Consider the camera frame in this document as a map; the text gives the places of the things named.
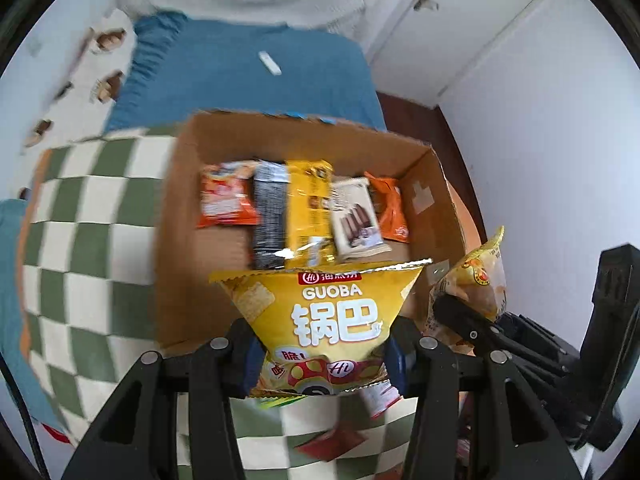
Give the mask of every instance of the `brown cardboard box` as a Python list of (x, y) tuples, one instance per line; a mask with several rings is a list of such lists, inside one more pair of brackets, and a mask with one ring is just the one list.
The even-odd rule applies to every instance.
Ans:
[[(426, 318), (428, 293), (465, 255), (465, 241), (440, 161), (430, 146), (392, 133), (347, 122), (210, 112), (191, 118), (177, 139), (166, 176), (162, 218), (156, 230), (156, 314), (158, 342), (169, 354), (191, 351), (222, 336), (238, 311), (219, 285), (214, 270), (250, 264), (250, 229), (214, 226), (196, 229), (200, 168), (247, 158), (324, 159), (335, 174), (365, 170), (399, 179), (410, 244), (392, 253), (411, 260), (432, 258), (414, 286), (415, 302), (404, 314)], [(388, 258), (389, 253), (379, 255)]]

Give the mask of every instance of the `yellow snack bag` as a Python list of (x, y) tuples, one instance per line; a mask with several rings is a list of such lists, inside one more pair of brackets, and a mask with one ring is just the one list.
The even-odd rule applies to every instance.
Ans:
[(288, 160), (287, 269), (335, 261), (329, 200), (334, 168), (324, 160)]
[(268, 351), (252, 394), (327, 395), (381, 380), (381, 345), (426, 263), (213, 273)]
[(491, 321), (507, 308), (507, 287), (500, 256), (500, 242), (504, 227), (493, 238), (471, 251), (431, 289), (425, 335), (433, 336), (451, 346), (456, 352), (468, 353), (472, 346), (458, 334), (440, 325), (433, 315), (433, 303), (440, 296), (450, 294)]

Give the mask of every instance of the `metal screw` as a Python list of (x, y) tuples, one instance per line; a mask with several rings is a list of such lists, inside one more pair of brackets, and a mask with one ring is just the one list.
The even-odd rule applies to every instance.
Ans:
[(502, 350), (494, 350), (489, 354), (491, 361), (498, 365), (503, 365), (507, 362), (507, 354), (505, 354)]
[(226, 337), (215, 337), (209, 344), (214, 350), (222, 350), (223, 348), (229, 346), (229, 339), (227, 339)]
[(423, 337), (420, 338), (420, 346), (427, 350), (433, 350), (434, 348), (436, 348), (436, 346), (438, 346), (438, 340), (429, 336)]
[(145, 352), (140, 358), (143, 365), (150, 365), (158, 361), (158, 352)]

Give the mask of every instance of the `checkered tablecloth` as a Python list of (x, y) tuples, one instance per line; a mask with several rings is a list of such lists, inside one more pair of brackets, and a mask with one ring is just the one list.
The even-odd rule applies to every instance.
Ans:
[[(23, 287), (30, 361), (70, 436), (79, 441), (116, 384), (156, 347), (152, 241), (177, 126), (137, 128), (53, 150), (26, 242)], [(190, 477), (187, 396), (178, 407), (178, 463)], [(233, 400), (249, 479), (355, 480), (404, 459), (415, 403), (370, 420), (357, 394), (287, 406)], [(333, 462), (294, 448), (338, 420), (367, 440)]]

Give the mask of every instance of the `wooden floor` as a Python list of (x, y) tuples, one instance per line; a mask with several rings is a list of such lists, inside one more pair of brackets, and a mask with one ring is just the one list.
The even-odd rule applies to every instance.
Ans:
[(378, 93), (378, 99), (389, 131), (430, 142), (442, 163), (451, 185), (469, 209), (480, 239), (486, 241), (486, 231), (478, 199), (466, 170), (458, 145), (440, 108), (430, 110), (398, 97)]

